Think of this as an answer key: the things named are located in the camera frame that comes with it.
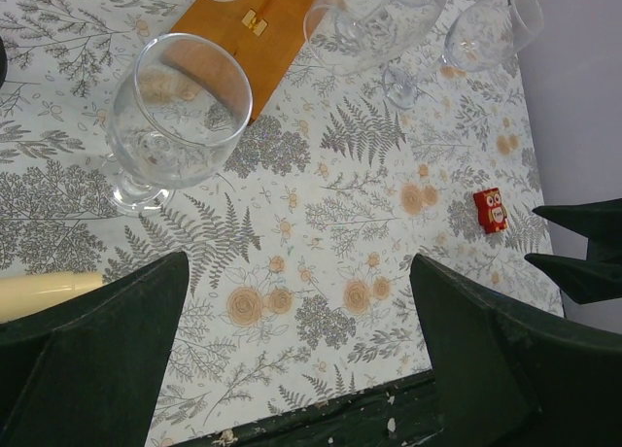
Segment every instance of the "floral pattern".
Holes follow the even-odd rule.
[[[120,216],[100,172],[115,84],[192,0],[0,0],[0,271],[101,270],[170,251],[190,290],[147,445],[171,446],[430,366],[408,280],[422,253],[560,314],[523,261],[550,252],[518,61],[447,68],[399,111],[380,71],[338,78],[303,48],[223,172],[158,216]],[[459,11],[449,0],[413,70]],[[158,85],[162,91],[184,87]],[[217,107],[209,124],[226,124]],[[509,230],[486,235],[472,194],[498,187]]]

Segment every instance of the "table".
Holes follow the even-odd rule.
[[[114,280],[178,248],[190,256],[147,445],[428,368],[408,281],[416,253],[561,314],[557,288],[522,259],[550,242],[531,213],[542,194],[516,59],[445,70],[401,112],[378,70],[336,78],[303,49],[219,178],[178,193],[159,217],[118,215],[98,170],[107,105],[132,57],[191,1],[0,0],[11,58],[0,91],[2,275]],[[450,0],[431,41],[473,1]],[[492,187],[510,229],[485,235],[472,194]]]

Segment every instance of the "floral tablecloth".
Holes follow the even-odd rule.
[[[11,60],[0,91],[2,275],[113,280],[180,247],[191,259],[148,445],[429,367],[408,282],[418,252],[561,312],[556,287],[522,259],[550,243],[530,212],[542,196],[516,59],[444,70],[400,112],[378,70],[336,78],[303,49],[218,178],[158,217],[118,215],[99,172],[111,93],[191,1],[0,0]],[[429,42],[473,1],[450,0]],[[492,187],[510,228],[485,235],[472,194]]]

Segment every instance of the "glass base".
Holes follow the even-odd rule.
[[[416,87],[412,76],[401,68],[388,66],[382,75],[382,88],[389,101],[402,110],[415,105]]]
[[[106,157],[102,172],[112,185],[111,202],[126,216],[154,216],[166,207],[175,195],[173,189],[160,189],[137,183],[121,168],[113,155]]]

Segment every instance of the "cream cylinder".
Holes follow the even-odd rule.
[[[98,289],[98,272],[27,275],[0,279],[0,323],[13,321]]]

